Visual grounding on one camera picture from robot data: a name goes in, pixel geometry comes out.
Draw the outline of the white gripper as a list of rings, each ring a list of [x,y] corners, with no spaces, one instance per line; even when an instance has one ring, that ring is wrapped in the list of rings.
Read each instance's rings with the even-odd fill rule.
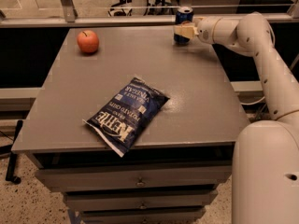
[[[218,16],[195,17],[193,23],[184,23],[174,26],[174,37],[176,40],[181,38],[193,39],[198,36],[202,42],[214,44],[214,29],[221,18]]]

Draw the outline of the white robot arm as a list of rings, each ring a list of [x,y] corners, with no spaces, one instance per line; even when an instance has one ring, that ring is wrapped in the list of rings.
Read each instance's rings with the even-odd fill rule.
[[[299,224],[299,83],[275,48],[268,20],[258,12],[202,17],[174,33],[250,56],[261,81],[270,119],[251,123],[235,142],[232,224]]]

